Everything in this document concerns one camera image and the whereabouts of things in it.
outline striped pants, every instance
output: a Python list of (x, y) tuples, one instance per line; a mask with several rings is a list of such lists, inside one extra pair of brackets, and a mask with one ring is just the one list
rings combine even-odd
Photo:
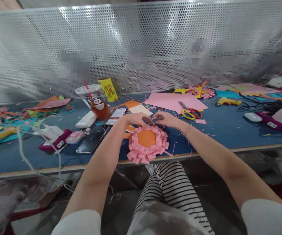
[(208, 222), (200, 200), (179, 162), (145, 166), (150, 177), (134, 210), (139, 211), (145, 201), (160, 201), (192, 215), (210, 234), (215, 234)]

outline metal mesh panel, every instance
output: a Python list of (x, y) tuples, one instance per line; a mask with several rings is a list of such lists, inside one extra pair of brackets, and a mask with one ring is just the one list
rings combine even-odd
[(0, 102), (75, 97), (105, 76), (118, 93), (244, 82), (280, 52), (282, 0), (0, 12)]

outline orange-handled scissors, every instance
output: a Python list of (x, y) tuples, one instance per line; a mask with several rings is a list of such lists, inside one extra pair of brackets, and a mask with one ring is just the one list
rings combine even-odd
[[(182, 116), (184, 116), (186, 119), (195, 120), (195, 119), (200, 119), (202, 117), (202, 113), (200, 111), (198, 111), (196, 109), (192, 109), (192, 108), (186, 107), (185, 104), (182, 103), (181, 101), (179, 101), (179, 104), (181, 104), (182, 107), (184, 108), (182, 110)], [(188, 117), (188, 116), (184, 115), (184, 112), (189, 114), (191, 117)]]

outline person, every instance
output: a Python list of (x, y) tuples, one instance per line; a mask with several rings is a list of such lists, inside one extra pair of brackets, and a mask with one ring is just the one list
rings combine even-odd
[[(227, 184), (248, 234), (282, 235), (282, 200), (229, 149), (167, 112), (156, 124), (176, 128)], [(109, 181), (116, 169), (128, 124), (146, 126), (144, 113), (118, 119), (93, 154), (52, 235), (100, 234)], [(149, 164), (150, 177), (127, 234), (214, 234), (196, 192), (179, 162)]]

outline hand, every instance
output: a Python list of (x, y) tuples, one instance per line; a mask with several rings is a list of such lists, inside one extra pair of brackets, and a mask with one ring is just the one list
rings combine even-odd
[(178, 129), (180, 126), (180, 120), (176, 118), (174, 115), (167, 112), (157, 112), (154, 114), (153, 118), (155, 118), (156, 124), (166, 125), (172, 128)]
[(145, 113), (125, 114), (120, 119), (124, 120), (127, 125), (138, 124), (138, 125), (141, 125), (143, 127), (147, 127), (147, 124), (143, 121), (143, 119), (145, 119), (147, 121), (147, 123), (149, 123), (149, 124), (153, 123), (150, 116), (148, 116)]

